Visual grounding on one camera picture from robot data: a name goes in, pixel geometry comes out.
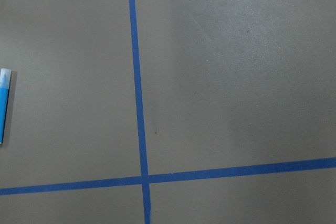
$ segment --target marker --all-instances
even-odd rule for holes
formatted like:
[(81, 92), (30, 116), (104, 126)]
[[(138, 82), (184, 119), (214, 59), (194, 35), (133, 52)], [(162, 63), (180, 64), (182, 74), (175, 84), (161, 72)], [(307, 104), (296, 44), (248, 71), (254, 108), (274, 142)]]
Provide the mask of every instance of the marker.
[(2, 68), (0, 71), (0, 144), (2, 144), (5, 130), (6, 110), (9, 93), (10, 75), (12, 71)]

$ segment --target blue painter's tape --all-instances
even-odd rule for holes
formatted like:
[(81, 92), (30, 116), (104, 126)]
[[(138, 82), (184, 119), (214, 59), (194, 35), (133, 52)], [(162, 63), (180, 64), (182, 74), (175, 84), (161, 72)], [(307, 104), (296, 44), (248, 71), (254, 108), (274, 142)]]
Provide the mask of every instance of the blue painter's tape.
[(4, 137), (8, 92), (8, 89), (0, 88), (0, 143), (2, 143)]
[(89, 189), (89, 188), (131, 186), (131, 185), (140, 185), (140, 184), (141, 184), (140, 176), (139, 177), (128, 177), (128, 178), (113, 178), (113, 179), (92, 180), (92, 181), (51, 184), (51, 185), (41, 185), (41, 186), (2, 188), (0, 189), (0, 195), (33, 194), (33, 193), (43, 193), (43, 192), (48, 192), (48, 191), (67, 191), (67, 190), (79, 190), (79, 189)]
[(303, 170), (326, 169), (336, 167), (336, 157), (307, 161), (286, 162), (266, 165), (251, 165), (222, 169), (197, 170), (194, 172), (168, 173), (149, 176), (149, 183), (166, 183), (209, 178), (225, 178), (258, 174), (299, 172)]
[(148, 163), (146, 150), (146, 137), (143, 116), (142, 88), (141, 88), (141, 69), (139, 57), (138, 26), (136, 21), (135, 0), (129, 0), (130, 22), (132, 36), (133, 69), (135, 84), (135, 101), (137, 107), (138, 137), (141, 167), (142, 198), (145, 224), (151, 223), (151, 196), (148, 181)]

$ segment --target gray surface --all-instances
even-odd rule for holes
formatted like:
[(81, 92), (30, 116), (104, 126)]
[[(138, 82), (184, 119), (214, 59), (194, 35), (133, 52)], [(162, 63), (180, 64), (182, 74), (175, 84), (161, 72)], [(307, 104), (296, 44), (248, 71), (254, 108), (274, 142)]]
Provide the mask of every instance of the gray surface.
[(335, 0), (137, 0), (151, 174), (335, 156)]
[(153, 224), (333, 224), (336, 170), (151, 185)]
[(0, 197), (5, 224), (144, 223), (140, 186)]
[(0, 0), (0, 187), (140, 174), (128, 0)]

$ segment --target floor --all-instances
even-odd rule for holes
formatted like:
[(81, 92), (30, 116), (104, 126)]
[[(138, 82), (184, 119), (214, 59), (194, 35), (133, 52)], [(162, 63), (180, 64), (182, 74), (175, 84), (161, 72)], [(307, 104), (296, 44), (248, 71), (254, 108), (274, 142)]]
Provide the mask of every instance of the floor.
[(334, 0), (0, 0), (2, 223), (334, 223)]

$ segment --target white object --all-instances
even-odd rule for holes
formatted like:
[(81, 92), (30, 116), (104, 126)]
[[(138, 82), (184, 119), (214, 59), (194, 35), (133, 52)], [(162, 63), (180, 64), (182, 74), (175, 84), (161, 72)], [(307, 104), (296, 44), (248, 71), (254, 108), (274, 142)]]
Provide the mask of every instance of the white object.
[(12, 71), (10, 69), (2, 68), (0, 71), (0, 89), (9, 89), (10, 75)]

